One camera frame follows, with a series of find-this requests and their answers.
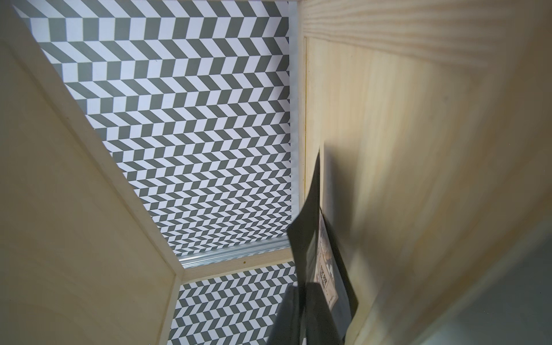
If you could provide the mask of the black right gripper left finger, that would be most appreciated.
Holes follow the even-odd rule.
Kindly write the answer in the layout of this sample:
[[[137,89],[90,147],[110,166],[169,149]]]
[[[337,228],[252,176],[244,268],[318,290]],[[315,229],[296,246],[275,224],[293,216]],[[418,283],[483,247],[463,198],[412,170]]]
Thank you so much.
[[[303,305],[300,301],[299,287],[289,285],[277,310],[277,316],[268,336],[267,344],[302,344],[302,313]]]

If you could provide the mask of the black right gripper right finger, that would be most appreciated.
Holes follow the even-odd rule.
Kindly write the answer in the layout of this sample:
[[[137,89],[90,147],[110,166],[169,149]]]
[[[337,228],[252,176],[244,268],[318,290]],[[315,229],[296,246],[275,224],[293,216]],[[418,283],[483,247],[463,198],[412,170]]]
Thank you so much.
[[[343,344],[318,283],[306,284],[306,341],[308,345]]]

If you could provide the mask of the light wooden two-tier shelf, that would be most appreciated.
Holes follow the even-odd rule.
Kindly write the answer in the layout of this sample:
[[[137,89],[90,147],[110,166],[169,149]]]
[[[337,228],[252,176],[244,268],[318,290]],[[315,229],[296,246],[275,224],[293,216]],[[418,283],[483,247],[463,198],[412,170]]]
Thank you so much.
[[[1,343],[267,343],[316,158],[421,343],[551,237],[550,1],[3,1]]]

